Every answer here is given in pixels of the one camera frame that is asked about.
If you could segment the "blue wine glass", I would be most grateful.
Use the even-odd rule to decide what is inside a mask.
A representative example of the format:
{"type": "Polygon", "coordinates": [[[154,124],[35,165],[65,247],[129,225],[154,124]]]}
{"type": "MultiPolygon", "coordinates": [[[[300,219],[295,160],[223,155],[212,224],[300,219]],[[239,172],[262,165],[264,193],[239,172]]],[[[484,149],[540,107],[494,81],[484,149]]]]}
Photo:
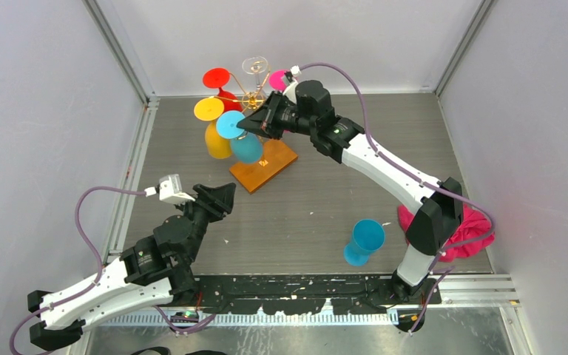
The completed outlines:
{"type": "Polygon", "coordinates": [[[263,145],[255,134],[238,126],[244,118],[240,111],[224,112],[217,119],[216,130],[222,138],[229,140],[232,153],[240,162],[252,164],[263,157],[263,145]]]}
{"type": "Polygon", "coordinates": [[[364,219],[355,223],[351,238],[343,249],[343,257],[351,266],[363,266],[371,255],[383,247],[385,231],[375,220],[364,219]]]}

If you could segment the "pink plastic wine glass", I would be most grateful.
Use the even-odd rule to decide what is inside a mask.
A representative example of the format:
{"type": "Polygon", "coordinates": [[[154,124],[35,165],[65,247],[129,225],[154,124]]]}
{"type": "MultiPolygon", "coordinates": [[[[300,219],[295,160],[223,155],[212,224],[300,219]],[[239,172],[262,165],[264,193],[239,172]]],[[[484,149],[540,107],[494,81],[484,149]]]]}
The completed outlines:
{"type": "Polygon", "coordinates": [[[288,70],[277,70],[273,72],[268,79],[268,83],[275,91],[284,92],[288,87],[289,81],[286,76],[288,70]]]}

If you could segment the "yellow plastic wine glass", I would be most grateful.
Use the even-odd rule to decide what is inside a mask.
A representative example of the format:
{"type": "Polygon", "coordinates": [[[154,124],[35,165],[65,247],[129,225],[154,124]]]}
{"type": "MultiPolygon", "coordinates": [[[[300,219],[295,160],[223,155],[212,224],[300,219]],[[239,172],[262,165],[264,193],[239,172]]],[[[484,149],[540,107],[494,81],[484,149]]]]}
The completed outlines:
{"type": "Polygon", "coordinates": [[[209,155],[214,159],[226,159],[232,156],[229,139],[223,138],[217,131],[217,120],[224,112],[223,102],[216,97],[203,98],[194,107],[195,117],[208,124],[204,141],[209,155]]]}

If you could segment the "clear wine glass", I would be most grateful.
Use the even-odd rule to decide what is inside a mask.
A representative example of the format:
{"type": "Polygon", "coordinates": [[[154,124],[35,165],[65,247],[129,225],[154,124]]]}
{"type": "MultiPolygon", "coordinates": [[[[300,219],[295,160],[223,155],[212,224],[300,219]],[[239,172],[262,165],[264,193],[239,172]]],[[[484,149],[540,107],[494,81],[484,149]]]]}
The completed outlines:
{"type": "Polygon", "coordinates": [[[265,85],[271,74],[271,66],[267,59],[260,55],[246,58],[242,63],[242,69],[255,79],[256,89],[253,92],[265,95],[265,85]]]}

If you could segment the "red plastic wine glass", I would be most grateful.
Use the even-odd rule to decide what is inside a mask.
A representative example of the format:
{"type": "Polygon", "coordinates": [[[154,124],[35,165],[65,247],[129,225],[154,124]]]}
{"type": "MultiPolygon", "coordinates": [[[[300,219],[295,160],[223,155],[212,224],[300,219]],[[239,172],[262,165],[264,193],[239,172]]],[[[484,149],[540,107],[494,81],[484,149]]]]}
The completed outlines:
{"type": "Polygon", "coordinates": [[[231,73],[227,69],[216,67],[204,73],[202,82],[205,87],[218,90],[216,97],[223,102],[224,112],[241,112],[243,107],[240,99],[235,94],[225,90],[225,85],[229,83],[230,79],[231,73]]]}

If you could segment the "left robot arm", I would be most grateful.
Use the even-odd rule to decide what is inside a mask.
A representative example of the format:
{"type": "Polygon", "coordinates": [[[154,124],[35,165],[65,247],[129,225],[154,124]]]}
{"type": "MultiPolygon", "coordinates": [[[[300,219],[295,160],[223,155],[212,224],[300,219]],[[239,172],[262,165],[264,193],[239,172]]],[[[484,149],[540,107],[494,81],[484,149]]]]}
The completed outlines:
{"type": "Polygon", "coordinates": [[[199,292],[192,263],[209,224],[231,214],[235,190],[235,183],[196,184],[187,193],[178,175],[167,175],[156,186],[134,191],[134,196],[156,196],[181,213],[166,218],[108,264],[94,251],[97,271],[79,283],[60,291],[29,293],[28,310],[39,319],[29,329],[31,344],[49,354],[114,317],[149,306],[191,305],[199,292]]]}

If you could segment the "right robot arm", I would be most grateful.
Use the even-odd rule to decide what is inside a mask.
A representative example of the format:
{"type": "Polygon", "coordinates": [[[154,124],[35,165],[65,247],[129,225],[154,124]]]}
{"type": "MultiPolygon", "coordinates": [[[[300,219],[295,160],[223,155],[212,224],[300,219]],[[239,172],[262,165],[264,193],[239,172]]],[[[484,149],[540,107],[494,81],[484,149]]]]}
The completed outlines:
{"type": "Polygon", "coordinates": [[[284,132],[307,135],[319,153],[367,176],[413,214],[405,232],[407,250],[391,277],[395,298],[412,303],[442,247],[462,224],[462,185],[426,175],[384,149],[361,125],[337,114],[321,82],[303,81],[293,89],[291,98],[273,91],[237,127],[275,140],[284,132]]]}

